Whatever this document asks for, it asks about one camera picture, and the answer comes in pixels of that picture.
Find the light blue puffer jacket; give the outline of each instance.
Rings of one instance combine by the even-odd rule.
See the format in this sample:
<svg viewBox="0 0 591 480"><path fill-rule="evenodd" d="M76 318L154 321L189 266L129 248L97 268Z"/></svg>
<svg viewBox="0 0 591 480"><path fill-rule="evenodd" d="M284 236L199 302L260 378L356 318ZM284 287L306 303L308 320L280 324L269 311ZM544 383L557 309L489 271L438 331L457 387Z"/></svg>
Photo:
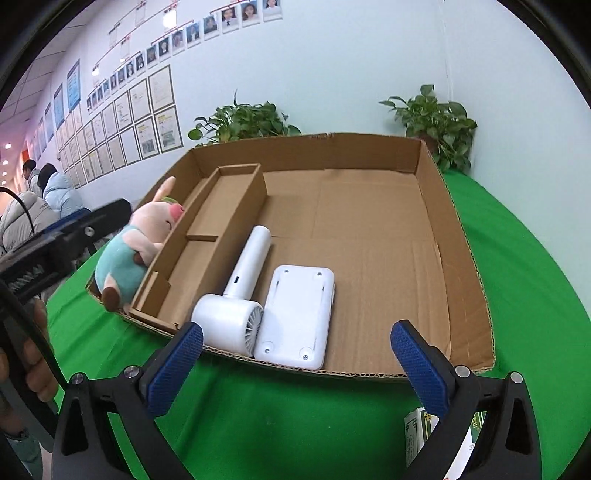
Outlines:
<svg viewBox="0 0 591 480"><path fill-rule="evenodd" d="M60 218L84 208L82 197L75 191L71 181L59 172L55 172L49 177L45 191L43 191L43 200L59 214Z"/></svg>

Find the human hand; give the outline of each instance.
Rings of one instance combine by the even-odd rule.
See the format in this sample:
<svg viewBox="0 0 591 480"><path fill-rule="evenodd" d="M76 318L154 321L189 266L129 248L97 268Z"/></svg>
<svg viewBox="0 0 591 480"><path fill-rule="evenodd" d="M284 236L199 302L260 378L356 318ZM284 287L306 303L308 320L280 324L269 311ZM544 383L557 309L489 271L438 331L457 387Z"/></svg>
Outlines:
<svg viewBox="0 0 591 480"><path fill-rule="evenodd" d="M41 300L35 300L33 309L33 321L37 324L45 339L49 342L49 331L47 329L47 309ZM29 338L23 346L23 358L30 366L27 373L27 385L37 394L42 402L49 402L56 396L57 380L51 373L49 365L41 355L35 343ZM0 382L8 379L9 365L8 358L0 349ZM25 429L22 420L10 407L0 405L0 429L9 435L16 436Z"/></svg>

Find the potted plant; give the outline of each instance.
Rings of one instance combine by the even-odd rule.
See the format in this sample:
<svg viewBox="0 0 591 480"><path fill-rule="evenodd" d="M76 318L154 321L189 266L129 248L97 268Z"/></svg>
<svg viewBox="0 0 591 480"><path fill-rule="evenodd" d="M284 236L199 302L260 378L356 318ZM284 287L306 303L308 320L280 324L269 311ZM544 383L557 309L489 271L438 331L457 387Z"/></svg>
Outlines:
<svg viewBox="0 0 591 480"><path fill-rule="evenodd" d="M406 102L391 96L380 102L396 111L396 120L406 127L407 137L424 140L442 172L449 168L463 171L470 167L469 154L476 122L467 117L458 102L439 103L434 85L421 85L421 93Z"/></svg>
<svg viewBox="0 0 591 480"><path fill-rule="evenodd" d="M287 125L288 115L279 114L273 103L249 105L236 102L216 108L209 118L197 117L195 128L189 132L191 140L207 140L207 145L231 142L243 138L280 137L301 135L294 125Z"/></svg>

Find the white puffer jacket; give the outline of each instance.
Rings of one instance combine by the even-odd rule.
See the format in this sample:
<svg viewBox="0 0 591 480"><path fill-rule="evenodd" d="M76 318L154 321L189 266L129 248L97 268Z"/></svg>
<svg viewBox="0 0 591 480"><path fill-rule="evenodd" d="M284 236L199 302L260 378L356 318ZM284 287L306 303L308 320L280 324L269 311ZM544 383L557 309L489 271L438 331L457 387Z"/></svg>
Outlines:
<svg viewBox="0 0 591 480"><path fill-rule="evenodd" d="M84 208L82 197L63 173L55 172L43 191L43 199L60 218Z"/></svg>
<svg viewBox="0 0 591 480"><path fill-rule="evenodd" d="M33 192L22 192L18 196L27 207L35 233L57 222L60 217L47 202ZM0 220L0 255L10 252L31 236L31 224L21 205L12 200Z"/></svg>

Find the white hair dryer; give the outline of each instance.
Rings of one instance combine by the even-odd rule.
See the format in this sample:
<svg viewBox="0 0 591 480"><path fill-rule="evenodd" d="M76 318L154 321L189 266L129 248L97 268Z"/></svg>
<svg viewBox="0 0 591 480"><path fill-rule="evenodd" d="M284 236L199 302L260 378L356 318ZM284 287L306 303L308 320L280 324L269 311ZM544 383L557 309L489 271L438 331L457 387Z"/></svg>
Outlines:
<svg viewBox="0 0 591 480"><path fill-rule="evenodd" d="M201 326L205 345L252 357L262 307L251 297L270 246L269 229L254 227L223 295L204 295L195 305L191 321Z"/></svg>

